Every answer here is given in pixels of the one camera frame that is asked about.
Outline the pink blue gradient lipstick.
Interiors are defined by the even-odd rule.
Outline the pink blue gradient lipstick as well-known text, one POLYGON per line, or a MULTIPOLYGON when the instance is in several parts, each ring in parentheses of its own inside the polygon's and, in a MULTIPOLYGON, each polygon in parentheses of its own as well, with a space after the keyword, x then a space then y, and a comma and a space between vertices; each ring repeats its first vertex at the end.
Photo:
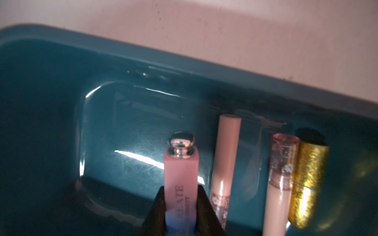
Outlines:
POLYGON ((176 132, 164 158, 165 224, 168 236, 193 236, 197 219, 199 154, 195 137, 176 132))

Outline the pale pink lip gloss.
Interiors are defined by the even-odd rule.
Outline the pale pink lip gloss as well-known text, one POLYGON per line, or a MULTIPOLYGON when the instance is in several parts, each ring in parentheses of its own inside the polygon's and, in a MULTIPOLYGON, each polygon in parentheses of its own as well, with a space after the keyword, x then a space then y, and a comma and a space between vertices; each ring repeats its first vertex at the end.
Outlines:
POLYGON ((300 139, 289 134, 274 134, 262 234, 284 236, 293 188, 300 139))

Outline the pink lip gloss tube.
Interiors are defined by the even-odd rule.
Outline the pink lip gloss tube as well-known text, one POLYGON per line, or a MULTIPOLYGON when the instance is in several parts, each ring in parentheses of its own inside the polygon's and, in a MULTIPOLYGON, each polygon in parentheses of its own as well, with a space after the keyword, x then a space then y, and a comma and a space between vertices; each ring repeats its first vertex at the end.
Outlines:
POLYGON ((222 114, 219 118, 209 199, 223 229, 227 222, 241 121, 231 114, 222 114))

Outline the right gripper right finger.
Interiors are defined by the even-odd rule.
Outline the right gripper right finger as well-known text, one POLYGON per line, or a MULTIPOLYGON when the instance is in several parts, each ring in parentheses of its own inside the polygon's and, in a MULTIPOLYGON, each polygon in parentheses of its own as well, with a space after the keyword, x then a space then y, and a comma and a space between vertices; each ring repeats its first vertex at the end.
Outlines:
POLYGON ((196 210, 196 236, 226 236, 202 185, 198 185, 196 210))

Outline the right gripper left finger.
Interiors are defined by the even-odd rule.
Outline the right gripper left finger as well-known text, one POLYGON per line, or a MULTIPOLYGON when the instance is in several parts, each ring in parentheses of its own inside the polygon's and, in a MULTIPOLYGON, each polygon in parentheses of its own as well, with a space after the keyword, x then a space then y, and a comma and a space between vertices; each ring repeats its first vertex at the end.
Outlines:
POLYGON ((164 187, 162 186, 150 208, 150 211, 145 218, 142 226, 139 229, 138 236, 165 236, 166 223, 165 223, 165 198, 164 187))

